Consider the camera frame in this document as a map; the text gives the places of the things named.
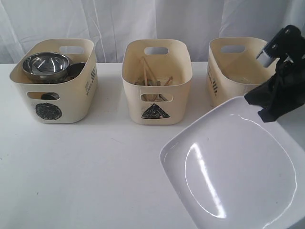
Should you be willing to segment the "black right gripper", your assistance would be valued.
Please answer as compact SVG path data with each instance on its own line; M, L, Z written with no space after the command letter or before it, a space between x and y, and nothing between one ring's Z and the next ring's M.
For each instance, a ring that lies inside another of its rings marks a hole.
M287 55L281 57L276 73L244 95L248 104L269 105L258 112L263 122L274 122L305 104L305 58L292 61Z

